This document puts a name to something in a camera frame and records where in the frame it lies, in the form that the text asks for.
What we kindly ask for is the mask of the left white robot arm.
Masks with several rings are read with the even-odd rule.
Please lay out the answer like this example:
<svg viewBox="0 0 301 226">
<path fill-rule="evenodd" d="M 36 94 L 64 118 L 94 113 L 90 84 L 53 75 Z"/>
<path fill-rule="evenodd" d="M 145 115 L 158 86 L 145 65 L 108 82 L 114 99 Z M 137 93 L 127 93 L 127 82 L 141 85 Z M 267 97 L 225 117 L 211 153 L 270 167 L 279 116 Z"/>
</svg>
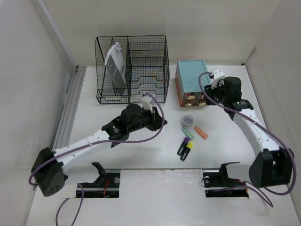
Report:
<svg viewBox="0 0 301 226">
<path fill-rule="evenodd" d="M 33 164 L 28 182 L 32 186 L 38 186 L 45 197 L 56 194 L 65 185 L 88 183 L 96 187 L 102 186 L 106 175 L 104 168 L 97 161 L 86 167 L 82 166 L 85 160 L 99 151 L 109 150 L 119 144 L 130 144 L 130 133 L 141 129 L 154 131 L 155 135 L 134 140 L 133 143 L 151 141 L 166 124 L 160 105 L 140 107 L 129 104 L 120 116 L 87 138 L 55 150 L 42 149 Z"/>
</svg>

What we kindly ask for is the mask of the grey setup guide booklet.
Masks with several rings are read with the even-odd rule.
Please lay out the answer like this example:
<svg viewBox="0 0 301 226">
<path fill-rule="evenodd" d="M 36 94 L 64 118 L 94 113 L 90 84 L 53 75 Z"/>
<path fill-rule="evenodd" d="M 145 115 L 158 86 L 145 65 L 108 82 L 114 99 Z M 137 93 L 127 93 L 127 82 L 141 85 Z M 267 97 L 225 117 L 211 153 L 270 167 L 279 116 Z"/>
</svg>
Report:
<svg viewBox="0 0 301 226">
<path fill-rule="evenodd" d="M 126 89 L 126 62 L 119 42 L 116 42 L 109 49 L 104 65 L 115 85 L 116 92 L 123 95 Z"/>
</svg>

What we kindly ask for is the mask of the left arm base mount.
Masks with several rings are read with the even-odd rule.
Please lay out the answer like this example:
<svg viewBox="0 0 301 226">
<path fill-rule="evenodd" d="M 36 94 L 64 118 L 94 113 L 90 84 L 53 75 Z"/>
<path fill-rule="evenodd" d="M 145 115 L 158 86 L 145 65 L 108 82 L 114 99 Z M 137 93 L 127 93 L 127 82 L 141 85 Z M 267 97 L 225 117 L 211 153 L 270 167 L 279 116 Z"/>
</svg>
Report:
<svg viewBox="0 0 301 226">
<path fill-rule="evenodd" d="M 97 170 L 92 176 L 92 182 L 81 183 L 84 198 L 119 198 L 121 179 L 120 169 L 104 169 L 99 162 L 92 163 L 92 170 Z"/>
</svg>

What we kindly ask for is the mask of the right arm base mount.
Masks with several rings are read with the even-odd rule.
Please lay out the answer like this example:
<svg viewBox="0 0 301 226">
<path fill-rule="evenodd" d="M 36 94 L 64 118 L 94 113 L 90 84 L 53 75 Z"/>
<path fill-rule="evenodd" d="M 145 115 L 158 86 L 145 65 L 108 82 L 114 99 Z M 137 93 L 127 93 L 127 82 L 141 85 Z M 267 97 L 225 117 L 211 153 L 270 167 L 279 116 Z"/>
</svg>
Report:
<svg viewBox="0 0 301 226">
<path fill-rule="evenodd" d="M 206 198 L 249 197 L 245 183 L 228 177 L 226 166 L 234 163 L 238 162 L 223 163 L 219 169 L 203 170 L 201 185 L 205 188 Z"/>
</svg>

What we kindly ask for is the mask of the teal drawer box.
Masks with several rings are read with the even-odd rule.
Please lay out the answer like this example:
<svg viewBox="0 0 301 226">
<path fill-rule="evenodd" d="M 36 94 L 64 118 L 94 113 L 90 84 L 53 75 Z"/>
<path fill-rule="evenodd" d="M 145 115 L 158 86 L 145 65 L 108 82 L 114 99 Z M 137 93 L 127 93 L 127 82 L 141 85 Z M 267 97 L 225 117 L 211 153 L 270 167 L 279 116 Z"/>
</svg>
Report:
<svg viewBox="0 0 301 226">
<path fill-rule="evenodd" d="M 200 89 L 198 78 L 207 71 L 205 60 L 178 61 L 175 83 L 180 107 L 205 106 L 205 96 Z"/>
</svg>

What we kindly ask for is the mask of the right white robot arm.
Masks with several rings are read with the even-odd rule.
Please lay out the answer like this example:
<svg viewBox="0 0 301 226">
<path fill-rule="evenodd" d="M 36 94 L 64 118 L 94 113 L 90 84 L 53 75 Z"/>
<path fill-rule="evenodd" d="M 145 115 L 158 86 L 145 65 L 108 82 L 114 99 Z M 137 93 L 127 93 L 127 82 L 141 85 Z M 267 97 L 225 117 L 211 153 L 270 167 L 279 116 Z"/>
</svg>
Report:
<svg viewBox="0 0 301 226">
<path fill-rule="evenodd" d="M 204 87 L 204 95 L 207 105 L 225 110 L 242 130 L 255 155 L 251 165 L 227 163 L 226 169 L 218 173 L 219 182 L 227 186 L 239 179 L 251 182 L 256 188 L 289 184 L 295 169 L 293 154 L 262 126 L 251 103 L 242 99 L 241 80 L 221 77 Z"/>
</svg>

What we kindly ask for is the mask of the clear jar of paper clips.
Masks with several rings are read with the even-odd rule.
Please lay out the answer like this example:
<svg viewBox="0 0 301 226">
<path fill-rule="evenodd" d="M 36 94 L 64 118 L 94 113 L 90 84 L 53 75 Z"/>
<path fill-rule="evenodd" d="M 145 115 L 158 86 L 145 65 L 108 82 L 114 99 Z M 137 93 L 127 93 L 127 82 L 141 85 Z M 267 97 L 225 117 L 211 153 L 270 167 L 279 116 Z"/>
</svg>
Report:
<svg viewBox="0 0 301 226">
<path fill-rule="evenodd" d="M 183 128 L 190 128 L 193 125 L 194 119 L 191 115 L 185 115 L 182 118 L 181 125 Z"/>
</svg>

